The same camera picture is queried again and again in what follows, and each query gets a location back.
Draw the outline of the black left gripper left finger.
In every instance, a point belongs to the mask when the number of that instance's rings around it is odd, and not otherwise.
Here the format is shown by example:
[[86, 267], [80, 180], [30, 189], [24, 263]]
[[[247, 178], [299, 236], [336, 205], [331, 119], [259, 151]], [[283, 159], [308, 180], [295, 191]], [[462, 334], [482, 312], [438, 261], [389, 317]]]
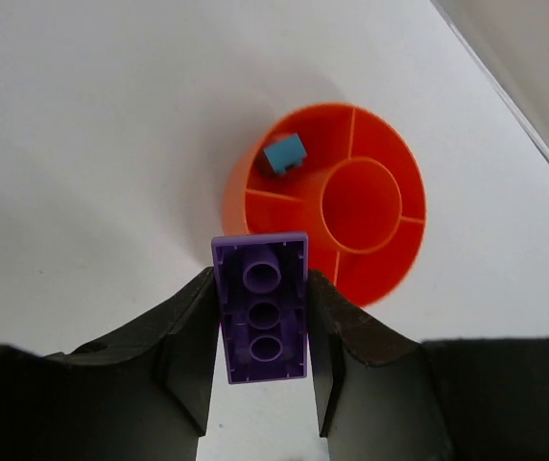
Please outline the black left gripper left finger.
[[219, 331], [214, 274], [70, 353], [0, 345], [0, 460], [192, 460]]

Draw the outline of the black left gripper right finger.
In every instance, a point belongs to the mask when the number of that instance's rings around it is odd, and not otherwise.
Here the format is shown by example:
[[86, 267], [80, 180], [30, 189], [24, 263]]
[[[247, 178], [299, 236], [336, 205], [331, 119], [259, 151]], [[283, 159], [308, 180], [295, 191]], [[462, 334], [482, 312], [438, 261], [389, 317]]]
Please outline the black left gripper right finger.
[[415, 342], [309, 275], [319, 433], [333, 460], [549, 460], [549, 338]]

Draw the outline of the purple lego plate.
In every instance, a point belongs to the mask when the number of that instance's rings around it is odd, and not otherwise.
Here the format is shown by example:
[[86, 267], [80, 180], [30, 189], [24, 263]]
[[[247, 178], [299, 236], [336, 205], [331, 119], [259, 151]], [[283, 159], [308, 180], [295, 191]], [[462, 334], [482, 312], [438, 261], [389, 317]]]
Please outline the purple lego plate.
[[306, 377], [307, 234], [218, 236], [211, 252], [228, 382]]

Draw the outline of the orange round divided container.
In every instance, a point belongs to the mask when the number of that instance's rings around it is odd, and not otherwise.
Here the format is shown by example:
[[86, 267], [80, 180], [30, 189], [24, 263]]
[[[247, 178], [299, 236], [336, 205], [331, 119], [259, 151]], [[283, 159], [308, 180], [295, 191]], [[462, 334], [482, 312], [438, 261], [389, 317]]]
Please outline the orange round divided container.
[[[297, 133], [304, 163], [269, 176], [260, 154]], [[233, 166], [222, 200], [226, 235], [304, 231], [308, 265], [352, 303], [382, 300], [413, 267], [426, 227], [418, 163], [383, 118], [347, 103], [321, 103], [278, 119]]]

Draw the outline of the blue lego brick in container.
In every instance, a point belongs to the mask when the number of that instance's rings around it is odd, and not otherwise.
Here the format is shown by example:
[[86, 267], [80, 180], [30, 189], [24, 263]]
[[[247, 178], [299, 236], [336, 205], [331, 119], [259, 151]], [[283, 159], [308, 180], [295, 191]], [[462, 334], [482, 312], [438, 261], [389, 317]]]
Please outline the blue lego brick in container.
[[262, 170], [269, 176], [284, 176], [298, 168], [307, 158], [307, 151], [297, 133], [275, 136], [261, 151]]

